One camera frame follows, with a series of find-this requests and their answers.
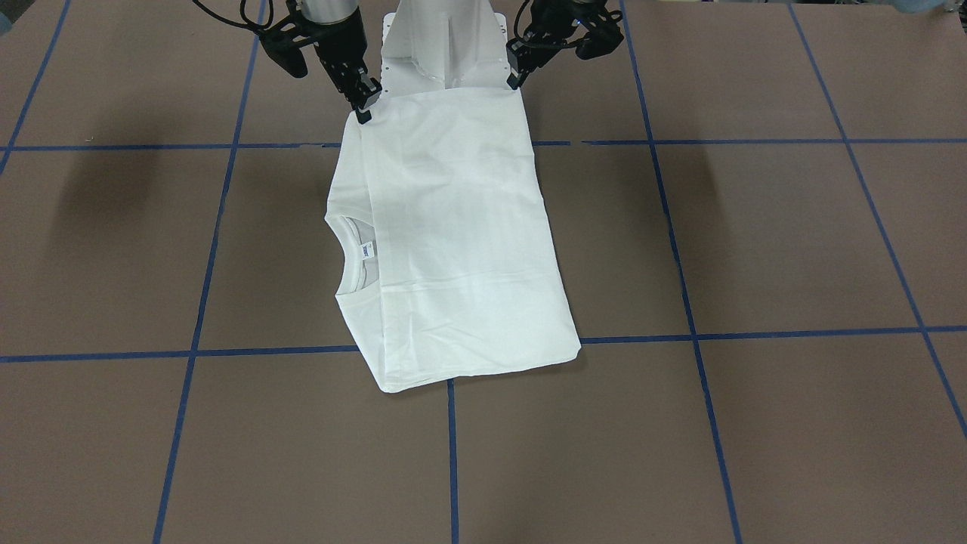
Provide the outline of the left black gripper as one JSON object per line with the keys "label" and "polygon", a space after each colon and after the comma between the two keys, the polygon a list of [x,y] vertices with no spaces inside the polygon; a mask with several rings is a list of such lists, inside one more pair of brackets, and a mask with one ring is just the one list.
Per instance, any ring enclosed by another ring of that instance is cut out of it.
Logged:
{"label": "left black gripper", "polygon": [[569,42],[578,23],[573,18],[573,5],[593,1],[530,1],[530,23],[524,31],[514,32],[512,46],[508,46],[508,87],[521,89],[529,76],[541,65],[546,65],[556,51],[576,48],[577,41]]}

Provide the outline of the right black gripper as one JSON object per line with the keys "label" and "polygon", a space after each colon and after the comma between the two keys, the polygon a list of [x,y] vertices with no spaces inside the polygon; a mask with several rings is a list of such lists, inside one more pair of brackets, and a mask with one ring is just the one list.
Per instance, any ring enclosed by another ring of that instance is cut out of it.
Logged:
{"label": "right black gripper", "polygon": [[346,17],[335,22],[310,22],[317,34],[315,51],[336,88],[351,88],[346,94],[356,120],[365,125],[372,120],[369,108],[382,93],[381,83],[367,72],[367,40],[362,17]]}

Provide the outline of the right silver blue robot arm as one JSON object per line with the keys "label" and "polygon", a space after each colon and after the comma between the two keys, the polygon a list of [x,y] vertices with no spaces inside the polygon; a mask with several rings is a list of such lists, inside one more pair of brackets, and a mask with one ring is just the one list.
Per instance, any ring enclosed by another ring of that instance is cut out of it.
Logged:
{"label": "right silver blue robot arm", "polygon": [[366,65],[367,37],[359,1],[303,1],[301,14],[318,26],[314,50],[336,90],[350,104],[357,121],[372,120],[370,107],[382,85]]}

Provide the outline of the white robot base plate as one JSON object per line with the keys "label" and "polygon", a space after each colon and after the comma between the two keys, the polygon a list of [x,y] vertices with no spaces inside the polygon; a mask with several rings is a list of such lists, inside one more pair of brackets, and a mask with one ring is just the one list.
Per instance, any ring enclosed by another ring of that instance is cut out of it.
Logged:
{"label": "white robot base plate", "polygon": [[382,21],[383,95],[507,89],[507,30],[490,1],[400,1]]}

